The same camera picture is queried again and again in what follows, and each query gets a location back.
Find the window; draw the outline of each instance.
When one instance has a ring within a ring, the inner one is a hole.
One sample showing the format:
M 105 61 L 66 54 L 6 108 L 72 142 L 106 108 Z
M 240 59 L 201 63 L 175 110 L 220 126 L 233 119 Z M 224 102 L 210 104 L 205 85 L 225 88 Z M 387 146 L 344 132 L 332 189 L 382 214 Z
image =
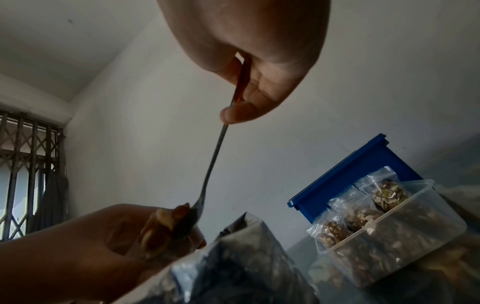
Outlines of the window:
M 0 111 L 0 241 L 27 233 L 48 172 L 64 172 L 62 138 L 62 128 Z

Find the ceiling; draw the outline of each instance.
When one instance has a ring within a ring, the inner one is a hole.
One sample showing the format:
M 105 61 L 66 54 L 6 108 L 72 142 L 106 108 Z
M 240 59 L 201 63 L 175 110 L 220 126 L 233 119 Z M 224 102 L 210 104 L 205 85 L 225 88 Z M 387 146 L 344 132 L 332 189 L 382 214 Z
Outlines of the ceiling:
M 159 13 L 155 0 L 1 0 L 0 73 L 70 101 Z

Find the wall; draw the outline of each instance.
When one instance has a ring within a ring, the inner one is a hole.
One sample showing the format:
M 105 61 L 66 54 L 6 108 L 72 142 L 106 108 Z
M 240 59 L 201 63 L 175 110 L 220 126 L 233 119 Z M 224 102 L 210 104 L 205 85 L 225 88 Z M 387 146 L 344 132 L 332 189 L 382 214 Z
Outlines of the wall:
M 67 101 L 4 74 L 0 74 L 0 107 L 26 112 L 60 126 L 73 116 L 72 105 Z
M 318 64 L 271 114 L 229 128 L 207 190 L 207 241 L 245 211 L 283 246 L 308 223 L 286 202 L 382 132 L 420 168 L 480 132 L 480 3 L 334 1 Z M 72 215 L 195 202 L 233 87 L 153 21 L 79 96 L 67 127 Z

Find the plastic container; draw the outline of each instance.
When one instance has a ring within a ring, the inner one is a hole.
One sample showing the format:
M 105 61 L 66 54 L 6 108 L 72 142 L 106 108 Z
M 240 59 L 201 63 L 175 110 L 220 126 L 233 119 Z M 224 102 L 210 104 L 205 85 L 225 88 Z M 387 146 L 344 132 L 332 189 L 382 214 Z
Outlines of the plastic container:
M 432 180 L 404 183 L 412 194 L 409 199 L 326 251 L 354 285 L 368 286 L 466 231 L 465 221 L 433 184 Z M 325 252 L 315 241 L 317 249 Z
M 294 196 L 290 208 L 300 211 L 310 223 L 325 210 L 327 203 L 358 179 L 389 166 L 400 181 L 422 178 L 388 147 L 386 135 L 378 134 L 360 149 L 354 151 L 319 179 Z

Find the foil packaging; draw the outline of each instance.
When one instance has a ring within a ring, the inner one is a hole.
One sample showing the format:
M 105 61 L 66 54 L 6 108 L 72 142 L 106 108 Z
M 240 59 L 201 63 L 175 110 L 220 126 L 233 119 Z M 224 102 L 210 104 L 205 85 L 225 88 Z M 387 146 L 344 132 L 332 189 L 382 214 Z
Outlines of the foil packaging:
M 319 302 L 267 225 L 245 213 L 115 304 Z

